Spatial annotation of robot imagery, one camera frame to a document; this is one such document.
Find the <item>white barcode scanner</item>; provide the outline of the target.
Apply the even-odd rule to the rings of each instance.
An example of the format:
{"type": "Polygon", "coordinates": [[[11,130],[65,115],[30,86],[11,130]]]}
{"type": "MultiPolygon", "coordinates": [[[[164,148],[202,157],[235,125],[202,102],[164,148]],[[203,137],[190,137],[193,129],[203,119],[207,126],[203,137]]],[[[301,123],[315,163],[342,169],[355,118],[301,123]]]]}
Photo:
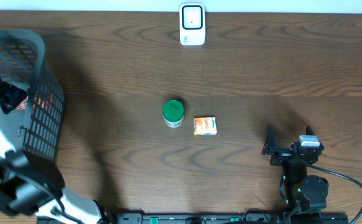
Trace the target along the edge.
{"type": "Polygon", "coordinates": [[[206,40],[205,7],[185,3],[179,8],[179,40],[183,46],[203,45],[206,40]]]}

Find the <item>red Top chocolate bar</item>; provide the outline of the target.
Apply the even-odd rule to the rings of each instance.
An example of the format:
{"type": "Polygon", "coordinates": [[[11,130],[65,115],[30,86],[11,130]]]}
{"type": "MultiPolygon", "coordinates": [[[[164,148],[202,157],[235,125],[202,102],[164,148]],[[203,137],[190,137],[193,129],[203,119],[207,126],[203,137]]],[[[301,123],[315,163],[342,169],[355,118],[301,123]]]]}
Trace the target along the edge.
{"type": "Polygon", "coordinates": [[[25,110],[27,108],[28,96],[25,97],[16,107],[16,110],[25,110]]]}

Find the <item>orange snack packet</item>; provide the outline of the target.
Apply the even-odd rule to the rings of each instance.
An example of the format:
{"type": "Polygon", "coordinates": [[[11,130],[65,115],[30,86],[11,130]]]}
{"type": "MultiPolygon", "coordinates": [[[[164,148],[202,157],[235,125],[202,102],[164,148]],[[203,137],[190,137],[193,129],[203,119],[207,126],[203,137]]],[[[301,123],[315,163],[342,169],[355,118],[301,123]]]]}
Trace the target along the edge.
{"type": "Polygon", "coordinates": [[[216,135],[217,134],[217,123],[216,117],[201,117],[194,118],[194,135],[216,135]]]}

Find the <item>green lid jar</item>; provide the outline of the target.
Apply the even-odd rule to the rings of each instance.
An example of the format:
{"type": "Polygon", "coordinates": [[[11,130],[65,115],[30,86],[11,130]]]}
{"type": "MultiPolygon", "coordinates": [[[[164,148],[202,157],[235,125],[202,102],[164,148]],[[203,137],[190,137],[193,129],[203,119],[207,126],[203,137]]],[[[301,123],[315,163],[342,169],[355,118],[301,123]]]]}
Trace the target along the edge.
{"type": "Polygon", "coordinates": [[[178,100],[169,100],[163,106],[164,123],[170,128],[178,128],[184,121],[184,106],[178,100]]]}

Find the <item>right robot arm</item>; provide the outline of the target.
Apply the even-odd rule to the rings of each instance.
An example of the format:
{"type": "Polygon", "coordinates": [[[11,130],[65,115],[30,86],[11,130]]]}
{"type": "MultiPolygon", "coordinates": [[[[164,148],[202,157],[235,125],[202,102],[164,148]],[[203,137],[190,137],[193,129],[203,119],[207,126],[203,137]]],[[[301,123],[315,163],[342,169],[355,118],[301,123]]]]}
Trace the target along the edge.
{"type": "Polygon", "coordinates": [[[281,214],[283,223],[302,222],[302,215],[312,215],[316,222],[320,221],[320,210],[327,206],[328,181],[308,175],[307,167],[318,161],[323,150],[323,144],[309,126],[290,147],[278,146],[275,129],[269,126],[262,154],[270,156],[272,166],[282,167],[280,192],[287,201],[287,210],[281,214]]]}

